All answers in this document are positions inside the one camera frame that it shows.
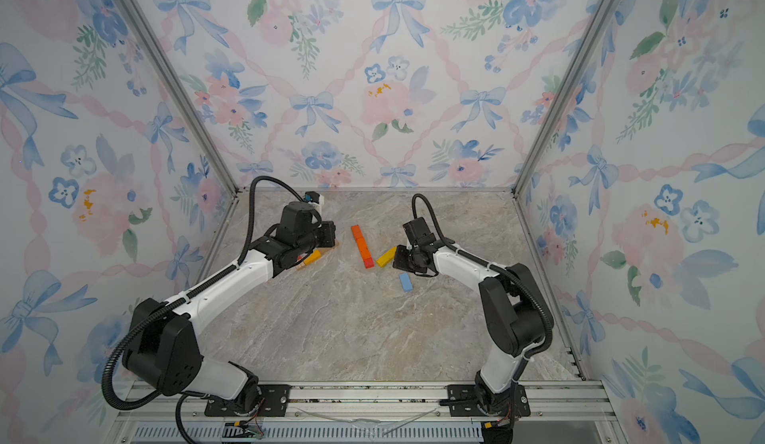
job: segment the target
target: black bracket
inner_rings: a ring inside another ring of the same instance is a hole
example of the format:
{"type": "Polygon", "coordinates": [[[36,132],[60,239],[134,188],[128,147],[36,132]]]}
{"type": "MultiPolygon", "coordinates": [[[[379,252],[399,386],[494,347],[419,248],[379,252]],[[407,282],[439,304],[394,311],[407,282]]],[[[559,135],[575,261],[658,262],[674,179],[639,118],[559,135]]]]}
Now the black bracket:
{"type": "MultiPolygon", "coordinates": [[[[448,393],[448,400],[441,401],[442,406],[449,406],[449,414],[452,417],[504,417],[507,414],[508,409],[505,408],[504,412],[499,411],[497,414],[488,415],[483,412],[478,406],[478,398],[475,394],[474,384],[450,384],[446,386],[446,392],[448,393]]],[[[516,417],[528,417],[531,416],[531,408],[529,407],[529,398],[526,396],[526,389],[520,384],[516,388],[516,398],[514,412],[516,417]]]]}
{"type": "MultiPolygon", "coordinates": [[[[284,417],[289,404],[289,384],[258,384],[263,403],[258,409],[258,417],[284,417]]],[[[242,417],[226,408],[224,401],[208,400],[204,409],[207,417],[242,417]]]]}

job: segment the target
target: metal bar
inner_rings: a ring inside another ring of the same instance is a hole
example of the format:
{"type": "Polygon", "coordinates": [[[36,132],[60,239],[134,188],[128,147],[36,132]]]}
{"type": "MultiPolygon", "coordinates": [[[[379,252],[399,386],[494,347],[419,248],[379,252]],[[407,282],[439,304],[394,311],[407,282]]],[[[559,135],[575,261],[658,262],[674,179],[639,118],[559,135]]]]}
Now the metal bar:
{"type": "Polygon", "coordinates": [[[552,291],[552,285],[550,285],[550,280],[547,277],[547,273],[545,273],[545,268],[541,265],[539,250],[537,250],[536,242],[531,235],[529,222],[526,220],[526,216],[523,214],[523,207],[521,207],[518,199],[513,199],[512,204],[516,207],[516,213],[518,214],[518,219],[521,222],[521,228],[523,229],[523,235],[526,238],[526,244],[529,245],[531,257],[534,260],[534,265],[536,266],[537,271],[539,272],[539,280],[541,281],[540,288],[545,295],[547,303],[550,305],[550,310],[552,311],[552,315],[555,319],[556,327],[558,328],[558,331],[560,332],[561,337],[565,342],[564,344],[571,350],[571,354],[574,356],[574,360],[576,361],[574,364],[579,370],[579,375],[584,379],[591,379],[592,377],[588,376],[585,373],[585,368],[581,366],[581,356],[579,355],[579,349],[575,345],[572,345],[573,343],[577,342],[573,340],[571,332],[569,331],[569,327],[564,324],[563,313],[561,313],[561,305],[558,303],[558,300],[555,297],[555,293],[552,291]]]}
{"type": "Polygon", "coordinates": [[[168,93],[180,109],[180,113],[183,114],[191,133],[194,134],[194,138],[196,138],[201,145],[202,150],[207,155],[207,160],[215,170],[215,174],[230,194],[236,193],[236,182],[226,167],[223,157],[220,156],[217,147],[215,147],[212,138],[207,133],[204,124],[202,124],[199,117],[197,117],[194,104],[186,94],[184,86],[180,84],[180,79],[175,73],[165,51],[162,50],[162,47],[159,44],[159,39],[157,39],[154,30],[151,28],[151,25],[149,25],[148,20],[146,20],[146,16],[143,14],[143,10],[139,6],[138,1],[114,1],[119,5],[120,11],[124,14],[131,28],[138,35],[147,57],[150,58],[151,63],[154,64],[162,83],[165,85],[168,93]]]}
{"type": "Polygon", "coordinates": [[[577,51],[574,60],[571,61],[569,68],[563,76],[563,81],[560,87],[561,93],[555,96],[555,99],[550,105],[550,111],[546,116],[545,123],[539,128],[539,133],[532,144],[531,151],[528,155],[529,158],[524,162],[521,173],[518,175],[518,180],[512,187],[516,198],[520,196],[522,190],[531,180],[534,167],[541,158],[544,146],[547,144],[552,132],[555,130],[555,125],[558,124],[558,120],[563,114],[563,109],[566,104],[568,104],[569,97],[573,94],[574,88],[577,82],[579,82],[579,78],[587,68],[590,57],[592,56],[595,47],[598,45],[598,41],[607,27],[611,16],[616,10],[617,4],[618,0],[600,0],[598,10],[595,11],[592,21],[590,21],[588,28],[585,30],[585,34],[582,36],[579,51],[577,51]]]}
{"type": "MultiPolygon", "coordinates": [[[[323,420],[321,416],[339,419],[402,420],[420,413],[429,413],[423,420],[482,420],[450,417],[438,401],[447,397],[446,386],[453,381],[298,381],[292,385],[287,415],[268,418],[275,421],[323,420]]],[[[612,421],[616,415],[600,381],[525,381],[526,395],[532,410],[524,420],[549,421],[612,421]]],[[[135,383],[129,399],[137,399],[151,390],[146,383],[135,383]]],[[[173,420],[177,396],[159,396],[145,407],[122,412],[118,421],[173,420]]],[[[184,403],[184,421],[221,421],[221,417],[204,415],[205,400],[184,403]]]]}

